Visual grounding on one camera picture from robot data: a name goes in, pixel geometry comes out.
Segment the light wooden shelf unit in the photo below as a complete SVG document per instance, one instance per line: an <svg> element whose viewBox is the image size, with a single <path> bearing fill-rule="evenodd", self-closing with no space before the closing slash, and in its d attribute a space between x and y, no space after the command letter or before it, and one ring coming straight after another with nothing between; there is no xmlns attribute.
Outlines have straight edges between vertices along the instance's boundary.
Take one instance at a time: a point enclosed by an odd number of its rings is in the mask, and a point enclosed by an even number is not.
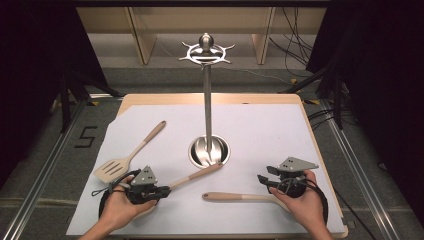
<svg viewBox="0 0 424 240"><path fill-rule="evenodd" d="M159 34L249 34L257 63L265 63L268 37L296 28L318 33L326 10L311 7L79 7L88 33L130 34L139 63L149 63Z"/></svg>

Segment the steel utensil stand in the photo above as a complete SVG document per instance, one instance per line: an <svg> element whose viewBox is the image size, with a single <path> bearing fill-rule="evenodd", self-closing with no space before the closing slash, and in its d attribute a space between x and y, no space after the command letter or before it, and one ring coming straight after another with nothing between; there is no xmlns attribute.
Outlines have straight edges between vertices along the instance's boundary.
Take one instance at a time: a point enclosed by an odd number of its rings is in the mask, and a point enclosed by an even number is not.
<svg viewBox="0 0 424 240"><path fill-rule="evenodd" d="M222 47L217 45L209 33L200 36L198 43L189 45L183 60L197 64L203 74L203 98L205 113L205 134L192 141L189 147L189 158L199 168L206 168L228 160L230 147L228 143L212 131L212 79L211 69L217 63L228 63L226 54L234 45Z"/></svg>

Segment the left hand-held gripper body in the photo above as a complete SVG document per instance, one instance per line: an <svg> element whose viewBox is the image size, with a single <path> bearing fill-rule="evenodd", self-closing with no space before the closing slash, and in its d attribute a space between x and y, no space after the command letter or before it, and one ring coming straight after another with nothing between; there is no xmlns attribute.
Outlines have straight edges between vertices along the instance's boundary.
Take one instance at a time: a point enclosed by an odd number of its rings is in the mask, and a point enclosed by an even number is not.
<svg viewBox="0 0 424 240"><path fill-rule="evenodd" d="M146 166L130 181L127 197L132 204L143 204L151 200L159 200L157 178L152 169Z"/></svg>

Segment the beige slotted spatula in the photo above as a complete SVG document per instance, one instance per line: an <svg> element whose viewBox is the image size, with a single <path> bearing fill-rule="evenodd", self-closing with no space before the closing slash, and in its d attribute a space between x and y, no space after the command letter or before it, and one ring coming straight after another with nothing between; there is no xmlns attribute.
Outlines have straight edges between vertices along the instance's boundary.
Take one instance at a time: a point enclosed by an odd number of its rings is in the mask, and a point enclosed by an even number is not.
<svg viewBox="0 0 424 240"><path fill-rule="evenodd" d="M165 120L159 122L128 156L105 162L93 172L94 176L104 183L110 183L123 176L128 171L132 159L153 138L155 138L165 128L165 126Z"/></svg>

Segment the white paper sheet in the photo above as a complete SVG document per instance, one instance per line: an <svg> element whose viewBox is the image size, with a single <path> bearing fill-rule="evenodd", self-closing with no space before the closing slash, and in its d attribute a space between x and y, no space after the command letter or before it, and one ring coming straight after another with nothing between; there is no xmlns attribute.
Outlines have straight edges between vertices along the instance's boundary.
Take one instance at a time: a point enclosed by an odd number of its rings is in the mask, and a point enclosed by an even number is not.
<svg viewBox="0 0 424 240"><path fill-rule="evenodd" d="M150 166L159 185L169 185L197 172L189 145L203 135L200 105L135 105L109 124L96 163L127 156L159 123L165 128L131 162ZM118 237L195 238L261 235L283 237L304 228L275 203L213 202L206 192L264 195L257 177L289 157L322 162L304 110L299 104L217 104L212 130L230 146L230 157L218 171L174 189L155 210L115 231Z"/></svg>

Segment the person's left hand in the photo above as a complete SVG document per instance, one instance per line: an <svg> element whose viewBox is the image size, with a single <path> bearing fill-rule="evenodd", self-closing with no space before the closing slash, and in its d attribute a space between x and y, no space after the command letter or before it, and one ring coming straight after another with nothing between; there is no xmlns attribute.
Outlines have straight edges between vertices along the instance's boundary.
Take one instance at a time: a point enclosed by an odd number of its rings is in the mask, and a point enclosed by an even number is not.
<svg viewBox="0 0 424 240"><path fill-rule="evenodd" d="M150 200L143 204L131 203L125 194L125 188L118 184L105 202L99 223L104 230L121 229L136 217L153 209L156 204L156 200Z"/></svg>

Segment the beige solid spatula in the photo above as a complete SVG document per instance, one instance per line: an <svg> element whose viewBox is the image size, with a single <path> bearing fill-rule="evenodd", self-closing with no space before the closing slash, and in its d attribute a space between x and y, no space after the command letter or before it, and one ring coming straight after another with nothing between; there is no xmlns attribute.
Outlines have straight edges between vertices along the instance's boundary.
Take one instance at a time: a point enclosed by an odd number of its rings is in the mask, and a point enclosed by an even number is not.
<svg viewBox="0 0 424 240"><path fill-rule="evenodd" d="M179 186L181 186L183 184L186 184L186 183L188 183L188 182L190 182L190 181L192 181L194 179L197 179L197 178L203 177L205 175L208 175L208 174L210 174L212 172L215 172L215 171L221 169L223 166L224 166L223 163L217 163L217 164L213 164L211 166L208 166L208 167L206 167L204 169L201 169L201 170L199 170L199 171L197 171L197 172L195 172L195 173L193 173L193 174L191 174L189 176L183 177L182 179L177 180L177 181L169 184L169 189L171 191L173 191L177 187L179 187ZM154 207L151 207L150 209L148 209L147 211L145 211L143 213L138 214L136 216L136 218L141 217L141 216L144 216L144 215L147 215L150 212L152 212L154 209L155 209L155 206Z"/></svg>

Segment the person's right hand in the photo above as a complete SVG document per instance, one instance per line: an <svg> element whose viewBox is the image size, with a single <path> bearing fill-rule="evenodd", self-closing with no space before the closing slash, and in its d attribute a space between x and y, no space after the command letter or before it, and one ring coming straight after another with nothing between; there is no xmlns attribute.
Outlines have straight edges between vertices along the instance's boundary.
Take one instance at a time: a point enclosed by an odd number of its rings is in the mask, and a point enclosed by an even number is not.
<svg viewBox="0 0 424 240"><path fill-rule="evenodd" d="M304 228L317 223L326 225L323 218L321 199L314 190L308 189L298 198L291 198L287 195L280 194L273 187L270 187L269 191L288 207L297 222Z"/></svg>

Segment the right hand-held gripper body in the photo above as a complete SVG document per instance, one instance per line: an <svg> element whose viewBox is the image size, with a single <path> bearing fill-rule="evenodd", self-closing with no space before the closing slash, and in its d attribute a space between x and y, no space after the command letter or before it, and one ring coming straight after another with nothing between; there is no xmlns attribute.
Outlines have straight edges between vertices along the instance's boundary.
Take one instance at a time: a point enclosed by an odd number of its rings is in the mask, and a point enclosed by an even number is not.
<svg viewBox="0 0 424 240"><path fill-rule="evenodd" d="M318 165L295 157L288 157L278 167L278 189L292 198L300 197L306 190L305 170L317 169Z"/></svg>

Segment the metal floor rail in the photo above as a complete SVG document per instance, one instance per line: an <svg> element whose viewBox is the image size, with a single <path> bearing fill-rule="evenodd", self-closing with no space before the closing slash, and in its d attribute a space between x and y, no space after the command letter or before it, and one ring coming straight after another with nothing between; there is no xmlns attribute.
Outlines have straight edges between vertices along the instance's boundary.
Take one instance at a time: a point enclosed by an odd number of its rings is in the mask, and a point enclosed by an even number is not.
<svg viewBox="0 0 424 240"><path fill-rule="evenodd" d="M86 101L78 101L71 114L71 120L68 126L59 134L53 149L51 150L47 160L43 164L37 178L34 180L29 193L22 200L18 211L9 224L7 231L0 240L19 240L27 222L29 221L37 202L47 185L64 149L70 139L74 126L85 108Z"/></svg>
<svg viewBox="0 0 424 240"><path fill-rule="evenodd" d="M383 202L378 197L375 188L372 186L371 181L366 175L366 172L356 156L346 134L339 128L334 119L329 120L329 126L384 239L401 240L394 221L389 216L388 210L383 206Z"/></svg>

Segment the black stand legs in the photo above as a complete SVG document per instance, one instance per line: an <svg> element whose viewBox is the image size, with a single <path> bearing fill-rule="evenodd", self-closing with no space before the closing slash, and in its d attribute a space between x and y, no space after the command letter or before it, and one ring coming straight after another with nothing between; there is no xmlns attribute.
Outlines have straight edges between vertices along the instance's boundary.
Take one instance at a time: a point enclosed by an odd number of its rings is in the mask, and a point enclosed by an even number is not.
<svg viewBox="0 0 424 240"><path fill-rule="evenodd" d="M86 85L92 85L112 97L124 97L123 93L112 89L106 83L102 83L82 72L67 70L60 79L62 132L65 132L71 124L69 94L72 94L77 101L87 101L90 95L85 88Z"/></svg>
<svg viewBox="0 0 424 240"><path fill-rule="evenodd" d="M333 95L333 117L340 130L343 129L342 112L342 76L338 72L340 64L337 60L331 60L324 68L307 77L301 83L284 90L283 94L296 93L316 80L321 80L316 90L319 99L327 99Z"/></svg>

